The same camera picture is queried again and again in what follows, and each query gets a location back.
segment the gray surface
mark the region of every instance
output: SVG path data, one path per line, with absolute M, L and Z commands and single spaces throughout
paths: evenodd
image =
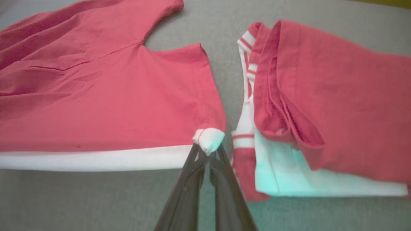
M 72 2 L 3 0 L 0 29 Z M 184 11 L 163 20 L 146 46 L 170 50 L 202 43 L 229 131 L 239 119 L 243 98 L 236 40 L 251 23 L 272 26 L 279 18 L 314 26 L 375 51 L 411 56 L 410 10 L 344 0 L 186 0 Z M 178 173 L 0 171 L 0 231 L 149 231 Z M 261 231 L 411 230 L 407 199 L 272 198 L 249 207 Z M 200 209 L 201 230 L 213 230 L 214 193 L 208 181 Z

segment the white fabric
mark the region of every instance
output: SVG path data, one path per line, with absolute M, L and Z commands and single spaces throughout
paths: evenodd
M 101 152 L 2 152 L 0 169 L 133 171 L 182 168 L 192 145 Z
M 249 31 L 247 31 L 247 32 L 242 36 L 242 38 L 243 38 L 245 41 L 247 41 L 247 43 L 250 44 L 251 46 L 254 46 L 254 43 L 256 42 L 256 39 L 254 38 L 254 36 L 253 36 Z
M 256 190 L 271 196 L 407 196 L 406 184 L 311 171 L 301 151 L 254 135 Z
M 250 48 L 248 48 L 241 40 L 238 40 L 238 41 L 237 41 L 237 44 L 238 44 L 238 47 L 239 47 L 241 50 L 246 51 L 248 54 L 251 53 Z
M 233 139 L 234 148 L 254 148 L 254 138 Z
M 250 63 L 250 64 L 248 65 L 248 70 L 249 70 L 249 71 L 254 71 L 254 72 L 256 72 L 256 71 L 257 71 L 257 67 L 258 67 L 257 64 L 255 64 L 255 63 Z
M 216 128 L 198 129 L 193 137 L 194 143 L 209 155 L 215 152 L 224 139 L 224 132 Z
M 243 38 L 248 42 L 252 42 L 252 41 L 248 41 L 248 39 L 250 39 L 250 37 L 244 37 Z M 241 59 L 241 66 L 242 66 L 242 78 L 244 81 L 244 102 L 242 105 L 242 110 L 241 110 L 241 115 L 240 115 L 240 119 L 238 121 L 237 127 L 234 131 L 231 132 L 231 135 L 233 136 L 233 147 L 235 148 L 239 148 L 239 147 L 244 147 L 244 145 L 242 145 L 243 143 L 238 143 L 236 142 L 236 139 L 234 136 L 237 135 L 244 135 L 244 134 L 248 134 L 248 135 L 253 135 L 255 132 L 255 124 L 254 124 L 254 103 L 253 103 L 253 97 L 248 97 L 248 79 L 247 79 L 247 68 L 246 68 L 246 64 L 245 64 L 245 57 L 244 57 L 244 52 L 246 51 L 243 46 L 244 44 L 238 40 L 237 41 L 238 44 L 238 51 L 240 53 L 240 59 Z

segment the shirt sleeve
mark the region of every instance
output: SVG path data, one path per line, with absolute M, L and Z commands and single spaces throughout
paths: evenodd
M 0 31 L 0 71 L 19 61 L 17 68 L 57 69 L 92 61 L 143 42 L 183 7 L 182 0 L 94 0 L 34 15 Z

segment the white garment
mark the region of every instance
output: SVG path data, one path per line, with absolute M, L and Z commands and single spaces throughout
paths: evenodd
M 407 196 L 406 184 L 311 171 L 301 151 L 255 133 L 256 190 L 271 196 Z

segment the red t-shirt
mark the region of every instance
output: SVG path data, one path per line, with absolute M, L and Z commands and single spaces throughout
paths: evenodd
M 85 1 L 1 31 L 0 151 L 153 148 L 191 144 L 196 132 L 198 142 L 207 128 L 224 134 L 200 44 L 143 45 L 160 19 L 183 6 Z

